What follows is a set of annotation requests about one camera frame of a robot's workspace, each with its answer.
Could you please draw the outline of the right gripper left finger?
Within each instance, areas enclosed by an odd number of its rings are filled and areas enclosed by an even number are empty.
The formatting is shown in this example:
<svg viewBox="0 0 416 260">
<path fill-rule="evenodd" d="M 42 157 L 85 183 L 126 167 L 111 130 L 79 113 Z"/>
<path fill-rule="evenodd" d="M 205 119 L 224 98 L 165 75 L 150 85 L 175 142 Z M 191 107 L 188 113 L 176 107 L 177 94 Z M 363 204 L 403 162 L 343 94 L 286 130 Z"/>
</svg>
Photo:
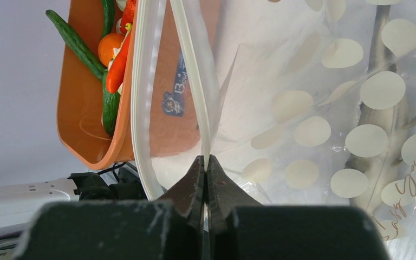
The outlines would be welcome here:
<svg viewBox="0 0 416 260">
<path fill-rule="evenodd" d="M 203 258 L 204 184 L 204 157 L 199 155 L 187 173 L 158 198 L 171 203 L 162 233 L 163 259 Z"/>
</svg>

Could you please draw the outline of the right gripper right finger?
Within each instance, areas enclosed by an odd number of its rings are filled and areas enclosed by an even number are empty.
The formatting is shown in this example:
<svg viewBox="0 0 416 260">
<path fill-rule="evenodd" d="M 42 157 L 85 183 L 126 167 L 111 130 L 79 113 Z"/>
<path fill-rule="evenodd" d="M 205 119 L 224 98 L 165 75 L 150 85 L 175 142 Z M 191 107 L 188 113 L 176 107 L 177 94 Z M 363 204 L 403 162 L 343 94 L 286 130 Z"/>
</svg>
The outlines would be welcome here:
<svg viewBox="0 0 416 260">
<path fill-rule="evenodd" d="M 224 172 L 214 155 L 210 155 L 206 172 L 207 214 L 211 259 L 237 259 L 232 209 L 237 206 L 261 206 Z"/>
</svg>

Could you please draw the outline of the clear dotted zip bag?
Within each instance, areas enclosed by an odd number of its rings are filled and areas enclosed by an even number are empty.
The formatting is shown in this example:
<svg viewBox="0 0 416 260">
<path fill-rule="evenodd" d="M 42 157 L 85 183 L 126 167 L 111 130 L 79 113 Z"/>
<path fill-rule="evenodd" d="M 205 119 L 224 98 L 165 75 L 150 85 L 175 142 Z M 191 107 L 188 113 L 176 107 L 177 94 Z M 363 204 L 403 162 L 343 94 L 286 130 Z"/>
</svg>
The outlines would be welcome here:
<svg viewBox="0 0 416 260">
<path fill-rule="evenodd" d="M 263 204 L 347 204 L 330 180 L 369 97 L 404 81 L 416 114 L 416 1 L 140 1 L 131 124 L 148 199 L 211 153 Z M 387 241 L 416 259 L 416 126 L 387 195 L 405 213 Z"/>
</svg>

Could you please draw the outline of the grey toy fish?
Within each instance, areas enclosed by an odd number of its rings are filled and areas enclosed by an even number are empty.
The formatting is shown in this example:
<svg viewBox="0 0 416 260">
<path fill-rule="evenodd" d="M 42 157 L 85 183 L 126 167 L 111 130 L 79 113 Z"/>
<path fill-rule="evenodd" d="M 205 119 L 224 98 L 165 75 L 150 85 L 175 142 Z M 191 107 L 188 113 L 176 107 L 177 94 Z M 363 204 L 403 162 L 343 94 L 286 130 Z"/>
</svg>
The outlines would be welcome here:
<svg viewBox="0 0 416 260">
<path fill-rule="evenodd" d="M 376 8 L 373 36 L 370 45 L 368 72 L 397 72 L 395 55 L 381 40 L 381 32 L 390 21 L 390 5 Z M 364 193 L 350 199 L 350 205 L 363 209 L 373 216 L 374 211 L 383 203 L 382 190 L 398 177 L 398 167 L 402 163 L 401 148 L 407 140 L 408 131 L 416 125 L 416 115 L 410 116 L 410 107 L 406 97 L 392 108 L 374 110 L 364 103 L 360 104 L 359 125 L 372 124 L 386 131 L 389 138 L 387 149 L 377 156 L 363 158 L 351 154 L 344 166 L 358 170 L 368 179 Z"/>
</svg>

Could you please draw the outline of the long green cucumber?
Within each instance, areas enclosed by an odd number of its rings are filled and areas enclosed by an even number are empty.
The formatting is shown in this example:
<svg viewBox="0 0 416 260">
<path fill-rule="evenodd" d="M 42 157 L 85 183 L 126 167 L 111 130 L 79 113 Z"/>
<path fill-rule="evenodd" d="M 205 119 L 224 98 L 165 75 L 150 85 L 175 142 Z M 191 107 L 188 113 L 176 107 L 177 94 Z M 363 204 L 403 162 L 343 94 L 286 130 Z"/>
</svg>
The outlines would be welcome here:
<svg viewBox="0 0 416 260">
<path fill-rule="evenodd" d="M 106 67 L 100 62 L 90 47 L 87 46 L 76 30 L 54 10 L 46 10 L 45 15 L 55 26 L 66 46 L 73 51 L 75 56 L 99 81 L 102 81 Z"/>
</svg>

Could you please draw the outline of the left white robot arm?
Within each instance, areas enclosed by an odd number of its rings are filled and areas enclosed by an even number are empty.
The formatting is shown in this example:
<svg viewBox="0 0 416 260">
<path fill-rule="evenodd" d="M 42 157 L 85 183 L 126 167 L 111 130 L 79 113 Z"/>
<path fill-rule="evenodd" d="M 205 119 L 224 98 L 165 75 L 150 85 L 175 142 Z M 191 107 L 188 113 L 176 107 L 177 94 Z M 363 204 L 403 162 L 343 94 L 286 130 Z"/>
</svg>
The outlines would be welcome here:
<svg viewBox="0 0 416 260">
<path fill-rule="evenodd" d="M 45 204 L 81 200 L 145 200 L 137 168 L 115 163 L 39 183 L 0 186 L 0 239 L 17 236 Z"/>
</svg>

